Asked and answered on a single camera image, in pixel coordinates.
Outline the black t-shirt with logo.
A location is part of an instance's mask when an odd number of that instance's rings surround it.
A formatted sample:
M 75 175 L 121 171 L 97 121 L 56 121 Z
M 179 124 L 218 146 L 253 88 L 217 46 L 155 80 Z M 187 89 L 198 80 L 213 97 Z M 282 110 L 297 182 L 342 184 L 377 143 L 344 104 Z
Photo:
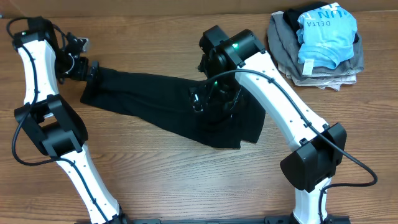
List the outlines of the black t-shirt with logo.
M 88 82 L 81 103 L 103 110 L 137 116 L 166 131 L 216 148 L 240 148 L 241 141 L 256 143 L 265 110 L 246 90 L 231 112 L 222 107 L 196 113 L 188 90 L 195 80 L 99 68 Z

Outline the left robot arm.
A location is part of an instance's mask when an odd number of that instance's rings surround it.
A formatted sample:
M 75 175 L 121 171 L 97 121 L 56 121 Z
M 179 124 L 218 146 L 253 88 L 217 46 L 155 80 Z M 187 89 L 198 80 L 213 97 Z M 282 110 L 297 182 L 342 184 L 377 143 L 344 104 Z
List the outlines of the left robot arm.
M 90 223 L 129 223 L 118 201 L 107 190 L 91 159 L 88 131 L 83 120 L 60 95 L 65 79 L 96 81 L 99 63 L 81 54 L 89 40 L 63 33 L 43 17 L 25 17 L 27 30 L 10 33 L 25 73 L 25 98 L 15 109 L 18 126 L 12 139 L 12 155 L 30 166 L 16 152 L 20 131 L 24 131 L 46 160 L 34 165 L 57 163 L 69 176 L 90 216 Z

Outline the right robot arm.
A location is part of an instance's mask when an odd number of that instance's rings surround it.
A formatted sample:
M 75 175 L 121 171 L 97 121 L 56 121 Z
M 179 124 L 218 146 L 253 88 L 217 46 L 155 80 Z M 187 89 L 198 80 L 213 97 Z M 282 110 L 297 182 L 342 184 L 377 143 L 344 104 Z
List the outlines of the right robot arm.
M 203 33 L 199 45 L 199 69 L 207 79 L 190 89 L 193 110 L 220 118 L 240 105 L 241 90 L 247 90 L 274 120 L 291 151 L 280 167 L 295 189 L 294 210 L 265 217 L 264 223 L 349 223 L 349 217 L 326 211 L 322 193 L 342 160 L 347 136 L 342 125 L 330 126 L 301 100 L 251 30 L 229 37 L 214 26 Z

